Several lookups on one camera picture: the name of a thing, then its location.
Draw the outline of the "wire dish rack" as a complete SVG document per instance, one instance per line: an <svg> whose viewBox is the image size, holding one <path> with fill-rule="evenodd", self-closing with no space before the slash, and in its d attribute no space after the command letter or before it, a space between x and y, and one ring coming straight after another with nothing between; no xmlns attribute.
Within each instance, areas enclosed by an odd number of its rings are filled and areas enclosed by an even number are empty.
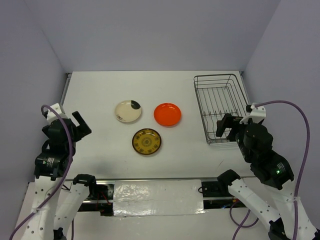
<svg viewBox="0 0 320 240"><path fill-rule="evenodd" d="M226 129L221 137L216 136L217 121L225 114L244 117L249 104L240 73L218 73L196 75L193 86L199 107L206 143L227 143L230 133Z"/></svg>

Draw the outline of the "cream plate with black mark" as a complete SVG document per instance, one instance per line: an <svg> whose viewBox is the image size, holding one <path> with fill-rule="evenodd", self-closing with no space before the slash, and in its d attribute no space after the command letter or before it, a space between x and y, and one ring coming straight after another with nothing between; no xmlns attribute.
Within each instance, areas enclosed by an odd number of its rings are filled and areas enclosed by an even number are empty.
<svg viewBox="0 0 320 240"><path fill-rule="evenodd" d="M118 121L122 123L131 123L141 116L142 107L135 100L124 100L117 104L114 113Z"/></svg>

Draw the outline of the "orange plate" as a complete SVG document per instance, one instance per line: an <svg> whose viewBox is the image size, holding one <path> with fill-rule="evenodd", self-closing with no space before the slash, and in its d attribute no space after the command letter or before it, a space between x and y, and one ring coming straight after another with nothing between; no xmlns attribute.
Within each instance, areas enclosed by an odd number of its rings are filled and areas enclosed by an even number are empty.
<svg viewBox="0 0 320 240"><path fill-rule="evenodd" d="M153 112L155 121L165 127L172 127L178 124L182 118L180 108L173 103L161 103Z"/></svg>

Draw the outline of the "yellow patterned plate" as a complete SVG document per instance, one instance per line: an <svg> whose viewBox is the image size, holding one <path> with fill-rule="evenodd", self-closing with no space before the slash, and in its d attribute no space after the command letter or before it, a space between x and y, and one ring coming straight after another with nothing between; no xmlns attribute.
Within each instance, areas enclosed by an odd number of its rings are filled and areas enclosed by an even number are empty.
<svg viewBox="0 0 320 240"><path fill-rule="evenodd" d="M143 128L134 134L131 145L138 154L153 155L161 148L162 137L152 128Z"/></svg>

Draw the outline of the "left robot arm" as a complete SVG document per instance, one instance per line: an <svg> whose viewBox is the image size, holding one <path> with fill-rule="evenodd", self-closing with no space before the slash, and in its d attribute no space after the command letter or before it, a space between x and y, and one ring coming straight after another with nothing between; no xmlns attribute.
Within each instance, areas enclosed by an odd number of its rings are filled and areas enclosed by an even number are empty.
<svg viewBox="0 0 320 240"><path fill-rule="evenodd" d="M43 113L48 124L42 128L47 140L34 164L34 197L30 214L16 227L26 229L23 240L65 240L69 228L85 199L98 194L96 178L90 174L78 174L72 180L71 189L64 202L59 205L59 196L76 153L76 143L91 134L85 120L78 111L66 117L63 110Z"/></svg>

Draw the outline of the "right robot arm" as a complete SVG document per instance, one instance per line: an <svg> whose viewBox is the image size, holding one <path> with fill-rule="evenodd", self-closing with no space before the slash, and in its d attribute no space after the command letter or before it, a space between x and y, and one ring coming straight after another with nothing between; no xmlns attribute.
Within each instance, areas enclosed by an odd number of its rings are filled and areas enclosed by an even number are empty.
<svg viewBox="0 0 320 240"><path fill-rule="evenodd" d="M237 143L244 161L270 193L276 208L254 193L232 169L218 176L218 192L239 199L263 223L271 240L318 240L319 229L311 223L295 195L297 181L290 164L273 150L273 136L261 122L241 121L239 116L225 114L217 121L216 136L230 129L227 139Z"/></svg>

